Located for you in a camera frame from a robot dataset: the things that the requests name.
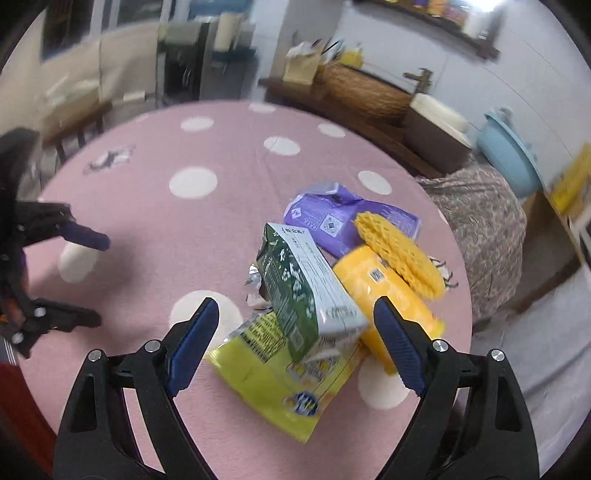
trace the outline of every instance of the wicker basket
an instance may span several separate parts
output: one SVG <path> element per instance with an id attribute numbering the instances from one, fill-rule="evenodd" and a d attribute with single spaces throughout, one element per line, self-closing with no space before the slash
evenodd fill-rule
<path id="1" fill-rule="evenodd" d="M 383 80 L 337 62 L 324 67 L 320 81 L 335 98 L 369 116 L 402 117 L 413 99 Z"/>

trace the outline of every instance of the yellow container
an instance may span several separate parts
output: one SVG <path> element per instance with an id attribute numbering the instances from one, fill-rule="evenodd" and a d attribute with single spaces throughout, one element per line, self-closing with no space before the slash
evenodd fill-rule
<path id="1" fill-rule="evenodd" d="M 388 297 L 405 320 L 417 322 L 432 339 L 441 338 L 445 323 L 435 317 L 408 284 L 394 270 L 385 266 L 367 245 L 341 258 L 333 271 L 370 320 L 361 339 L 384 366 L 386 373 L 396 373 L 396 367 L 374 325 L 374 305 L 379 298 Z"/>
<path id="2" fill-rule="evenodd" d="M 579 195 L 589 174 L 591 174 L 591 144 L 585 143 L 577 160 L 561 176 L 561 180 L 552 190 L 550 197 L 559 212 L 565 212 Z"/>
<path id="3" fill-rule="evenodd" d="M 363 53 L 361 53 L 361 49 L 356 48 L 355 50 L 344 51 L 340 55 L 339 63 L 353 67 L 355 69 L 360 69 L 363 66 L 363 60 L 364 58 Z"/>

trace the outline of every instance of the barcode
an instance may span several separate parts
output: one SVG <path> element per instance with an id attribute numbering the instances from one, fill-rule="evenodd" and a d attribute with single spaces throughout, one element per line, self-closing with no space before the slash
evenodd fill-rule
<path id="1" fill-rule="evenodd" d="M 380 283 L 384 279 L 384 274 L 379 268 L 374 268 L 369 272 L 369 276 L 372 277 L 376 283 Z"/>

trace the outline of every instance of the metal screw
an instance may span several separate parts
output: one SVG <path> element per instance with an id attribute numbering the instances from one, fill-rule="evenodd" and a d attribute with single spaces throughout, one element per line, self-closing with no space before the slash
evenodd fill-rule
<path id="1" fill-rule="evenodd" d="M 100 350 L 93 350 L 88 354 L 88 360 L 91 362 L 96 362 L 103 354 Z"/>
<path id="2" fill-rule="evenodd" d="M 449 345 L 444 340 L 435 340 L 433 342 L 433 348 L 438 352 L 447 352 Z"/>
<path id="3" fill-rule="evenodd" d="M 154 353 L 160 350 L 160 342 L 158 340 L 150 340 L 144 345 L 147 352 Z"/>
<path id="4" fill-rule="evenodd" d="M 500 350 L 493 350 L 491 352 L 491 357 L 493 357 L 497 362 L 502 362 L 505 359 L 505 354 Z"/>
<path id="5" fill-rule="evenodd" d="M 25 336 L 21 332 L 17 332 L 12 336 L 12 343 L 18 345 L 19 343 L 22 343 L 24 339 Z"/>

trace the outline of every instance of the red object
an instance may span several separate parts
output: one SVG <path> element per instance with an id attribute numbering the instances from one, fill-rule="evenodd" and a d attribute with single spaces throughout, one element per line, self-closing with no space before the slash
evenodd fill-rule
<path id="1" fill-rule="evenodd" d="M 0 415 L 31 458 L 51 476 L 56 434 L 33 400 L 19 367 L 0 363 L 0 391 Z"/>

